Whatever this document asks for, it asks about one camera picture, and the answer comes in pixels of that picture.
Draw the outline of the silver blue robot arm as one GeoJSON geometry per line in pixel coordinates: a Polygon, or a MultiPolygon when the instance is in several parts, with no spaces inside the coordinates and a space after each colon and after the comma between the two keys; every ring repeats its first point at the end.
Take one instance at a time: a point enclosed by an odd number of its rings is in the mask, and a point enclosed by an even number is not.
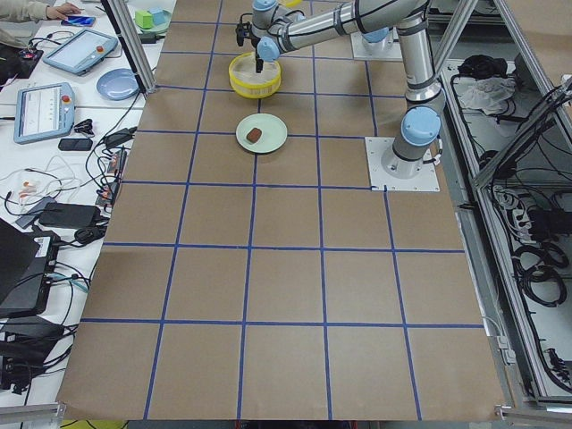
{"type": "Polygon", "coordinates": [[[364,139],[399,137],[406,112],[441,113],[427,1],[252,1],[239,17],[238,45],[258,69],[310,59],[302,105],[314,120],[321,160],[363,150],[364,139]]]}

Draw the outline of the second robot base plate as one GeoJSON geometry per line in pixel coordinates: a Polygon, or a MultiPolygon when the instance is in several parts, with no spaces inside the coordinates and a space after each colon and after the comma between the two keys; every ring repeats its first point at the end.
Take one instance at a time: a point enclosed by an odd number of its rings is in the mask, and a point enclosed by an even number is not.
{"type": "Polygon", "coordinates": [[[380,42],[369,42],[359,32],[351,35],[353,58],[361,61],[401,62],[402,54],[396,28],[380,42]]]}

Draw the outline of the person's hand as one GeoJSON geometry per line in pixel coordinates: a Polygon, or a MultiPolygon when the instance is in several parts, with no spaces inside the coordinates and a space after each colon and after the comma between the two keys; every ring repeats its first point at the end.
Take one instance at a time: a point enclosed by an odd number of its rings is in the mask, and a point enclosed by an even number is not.
{"type": "Polygon", "coordinates": [[[81,15],[82,10],[75,4],[66,2],[46,8],[46,18],[50,21],[67,21],[69,16],[81,15]]]}

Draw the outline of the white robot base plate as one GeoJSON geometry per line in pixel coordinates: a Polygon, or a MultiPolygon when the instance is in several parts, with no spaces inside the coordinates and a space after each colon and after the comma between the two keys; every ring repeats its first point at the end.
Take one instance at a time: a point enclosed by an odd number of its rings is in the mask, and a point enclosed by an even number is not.
{"type": "Polygon", "coordinates": [[[366,159],[373,191],[439,192],[429,148],[420,160],[402,160],[393,151],[394,138],[365,137],[366,159]]]}

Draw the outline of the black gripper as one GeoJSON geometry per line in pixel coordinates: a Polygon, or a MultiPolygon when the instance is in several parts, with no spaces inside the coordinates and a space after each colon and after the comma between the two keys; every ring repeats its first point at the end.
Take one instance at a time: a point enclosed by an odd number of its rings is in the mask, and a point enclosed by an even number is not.
{"type": "Polygon", "coordinates": [[[260,49],[259,49],[259,44],[260,44],[260,39],[256,38],[253,42],[252,42],[252,46],[255,49],[256,52],[256,73],[261,73],[262,70],[264,69],[264,61],[262,60],[262,57],[260,56],[260,49]]]}

